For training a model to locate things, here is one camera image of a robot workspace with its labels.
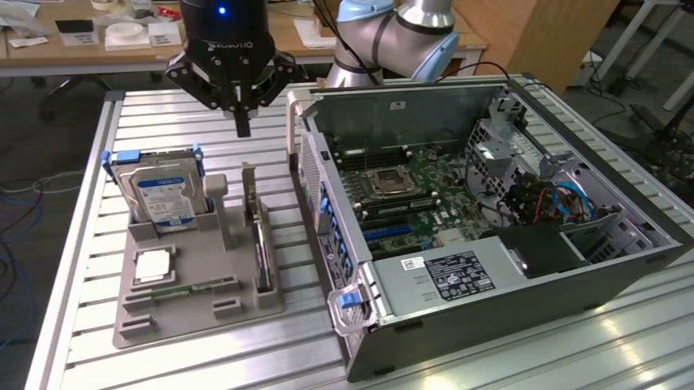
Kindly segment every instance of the blue pcie slot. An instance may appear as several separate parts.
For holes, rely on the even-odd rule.
[[[410,225],[399,226],[399,227],[388,227],[388,228],[378,230],[375,232],[366,232],[364,240],[367,240],[367,241],[380,240],[382,238],[400,236],[400,235],[408,234],[411,232],[412,232],[412,227]]]

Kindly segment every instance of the wooden cabinet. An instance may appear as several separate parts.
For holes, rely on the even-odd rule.
[[[454,0],[488,43],[482,61],[527,72],[562,93],[619,0]],[[476,74],[496,74],[491,66]]]

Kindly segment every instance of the red cable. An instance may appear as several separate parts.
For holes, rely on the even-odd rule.
[[[544,188],[540,192],[540,197],[538,198],[538,207],[535,209],[535,219],[532,219],[532,222],[538,222],[538,218],[540,217],[542,198],[547,194],[548,190],[548,188]]]

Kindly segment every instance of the barcode sticker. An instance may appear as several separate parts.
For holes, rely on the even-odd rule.
[[[400,260],[404,271],[411,271],[424,266],[424,258],[406,258]]]

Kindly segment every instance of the power supply label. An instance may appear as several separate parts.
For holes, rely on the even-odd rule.
[[[474,252],[427,260],[424,265],[446,301],[495,289]]]

